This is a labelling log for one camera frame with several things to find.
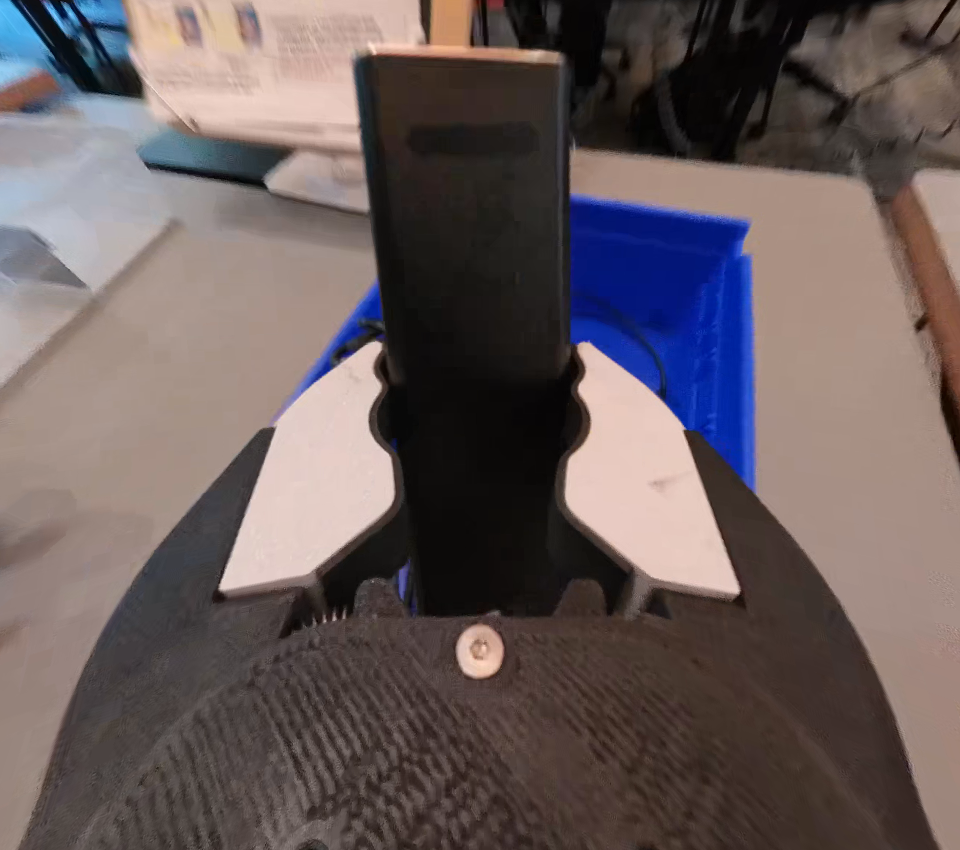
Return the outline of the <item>black flat pad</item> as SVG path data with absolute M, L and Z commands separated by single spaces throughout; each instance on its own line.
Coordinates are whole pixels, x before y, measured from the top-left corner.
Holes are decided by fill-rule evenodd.
M 248 142 L 201 137 L 167 128 L 137 147 L 150 170 L 265 189 L 267 174 L 292 154 Z

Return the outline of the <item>grey desk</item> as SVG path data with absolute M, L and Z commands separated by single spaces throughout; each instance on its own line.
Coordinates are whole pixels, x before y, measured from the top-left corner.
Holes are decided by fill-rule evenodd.
M 756 489 L 856 623 L 918 773 L 958 766 L 958 468 L 868 188 L 582 151 L 577 192 L 750 220 Z M 177 224 L 2 396 L 2 797 L 100 628 L 374 276 L 364 220 L 161 174 Z

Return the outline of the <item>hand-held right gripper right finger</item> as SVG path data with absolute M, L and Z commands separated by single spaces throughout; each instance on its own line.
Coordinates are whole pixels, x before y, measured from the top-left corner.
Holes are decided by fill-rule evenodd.
M 735 601 L 741 585 L 684 425 L 594 344 L 574 350 L 582 429 L 558 470 L 558 509 L 626 573 L 615 601 L 662 592 Z

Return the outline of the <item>white stand base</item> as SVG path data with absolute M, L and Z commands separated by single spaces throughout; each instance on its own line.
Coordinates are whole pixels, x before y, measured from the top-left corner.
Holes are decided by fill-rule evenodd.
M 370 211 L 365 161 L 356 152 L 292 151 L 264 175 L 275 196 L 338 211 Z

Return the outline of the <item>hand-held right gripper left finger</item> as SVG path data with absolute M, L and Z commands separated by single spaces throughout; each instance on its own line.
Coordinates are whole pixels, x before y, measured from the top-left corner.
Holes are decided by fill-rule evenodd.
M 366 344 L 281 413 L 222 571 L 225 599 L 318 585 L 351 600 L 400 572 L 411 532 L 388 396 L 383 345 Z

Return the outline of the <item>blue plastic bin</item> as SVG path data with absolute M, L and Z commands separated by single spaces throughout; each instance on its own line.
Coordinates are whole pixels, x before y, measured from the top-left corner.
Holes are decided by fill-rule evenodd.
M 742 251 L 749 225 L 586 196 L 571 198 L 569 214 L 570 392 L 547 543 L 562 589 L 595 580 L 613 608 L 626 573 L 574 531 L 557 501 L 559 469 L 583 424 L 572 398 L 575 346 L 594 344 L 654 390 L 689 444 L 698 434 L 717 445 L 752 486 L 752 276 Z

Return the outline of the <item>wooden edged side table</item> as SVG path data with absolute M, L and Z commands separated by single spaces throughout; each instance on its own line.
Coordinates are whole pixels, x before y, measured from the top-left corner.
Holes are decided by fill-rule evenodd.
M 942 416 L 959 453 L 958 172 L 923 170 L 894 196 L 894 230 L 939 360 Z

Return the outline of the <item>clear plastic bin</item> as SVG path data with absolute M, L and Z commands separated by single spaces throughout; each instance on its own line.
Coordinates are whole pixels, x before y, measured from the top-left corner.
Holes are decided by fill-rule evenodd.
M 124 130 L 58 116 L 1 122 L 1 385 L 173 223 Z

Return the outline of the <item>black rectangular case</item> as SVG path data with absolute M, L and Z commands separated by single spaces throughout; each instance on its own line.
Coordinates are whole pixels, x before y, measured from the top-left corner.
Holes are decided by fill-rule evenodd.
M 354 63 L 416 608 L 547 616 L 570 400 L 570 77 L 556 52 Z

